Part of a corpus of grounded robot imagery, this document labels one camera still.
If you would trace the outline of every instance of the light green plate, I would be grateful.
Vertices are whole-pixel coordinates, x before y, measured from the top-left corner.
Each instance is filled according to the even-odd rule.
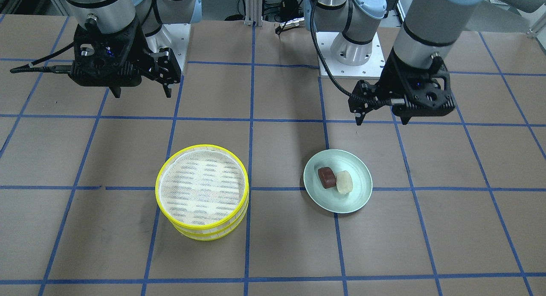
[[[340,194],[335,187],[324,189],[318,169],[332,168],[334,174],[347,170],[353,179],[353,191]],[[315,154],[304,169],[304,184],[309,196],[322,208],[334,213],[351,213],[363,207],[372,195],[372,176],[355,155],[343,150],[324,150]]]

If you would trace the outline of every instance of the food item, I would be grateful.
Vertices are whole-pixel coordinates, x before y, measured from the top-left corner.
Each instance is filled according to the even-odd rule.
[[[331,189],[336,185],[336,175],[330,167],[322,167],[318,169],[318,179],[325,189]]]
[[[353,191],[353,179],[349,171],[342,171],[336,174],[337,191],[341,194],[348,194]]]

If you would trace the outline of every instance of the brown chocolate candy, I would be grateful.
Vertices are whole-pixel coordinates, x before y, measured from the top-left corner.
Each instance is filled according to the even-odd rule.
[[[322,167],[318,169],[318,179],[325,189],[331,189],[336,185],[336,175],[330,167]]]

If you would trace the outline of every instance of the yellow basket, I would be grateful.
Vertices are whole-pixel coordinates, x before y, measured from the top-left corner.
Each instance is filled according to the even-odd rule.
[[[248,175],[240,159],[215,145],[176,152],[156,179],[156,201],[183,235],[215,240],[229,234],[248,208]]]

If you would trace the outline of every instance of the white chocolate candy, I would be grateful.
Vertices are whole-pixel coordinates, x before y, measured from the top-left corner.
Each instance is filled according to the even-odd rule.
[[[348,194],[353,191],[353,179],[349,171],[342,171],[336,174],[336,188],[341,194]]]

